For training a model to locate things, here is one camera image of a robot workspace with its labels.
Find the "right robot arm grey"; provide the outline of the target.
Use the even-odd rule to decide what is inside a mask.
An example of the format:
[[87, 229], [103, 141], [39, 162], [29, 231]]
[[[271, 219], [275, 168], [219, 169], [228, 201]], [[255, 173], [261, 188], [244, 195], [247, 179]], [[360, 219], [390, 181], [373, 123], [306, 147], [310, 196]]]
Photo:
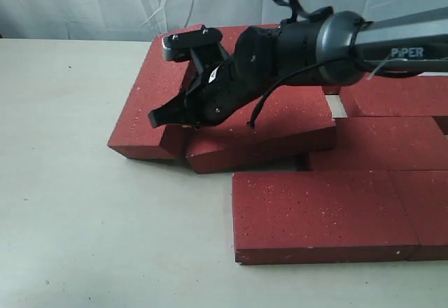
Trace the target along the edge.
[[168, 62], [191, 61], [195, 75], [148, 114], [152, 127], [215, 127], [254, 103], [253, 125], [279, 87], [350, 86], [365, 74], [409, 78], [447, 70], [447, 9], [372, 22], [322, 8], [273, 28], [250, 26], [233, 51], [219, 29], [201, 27], [162, 40]]

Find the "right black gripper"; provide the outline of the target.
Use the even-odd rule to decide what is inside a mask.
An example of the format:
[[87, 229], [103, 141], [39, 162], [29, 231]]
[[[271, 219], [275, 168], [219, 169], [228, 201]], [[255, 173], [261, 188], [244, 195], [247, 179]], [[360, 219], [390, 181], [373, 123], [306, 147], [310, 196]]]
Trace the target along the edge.
[[274, 52], [278, 30], [272, 58], [248, 62], [229, 54], [215, 69], [197, 73], [183, 94], [151, 110], [148, 114], [151, 127], [180, 125], [189, 130], [214, 127], [262, 96], [276, 75]]

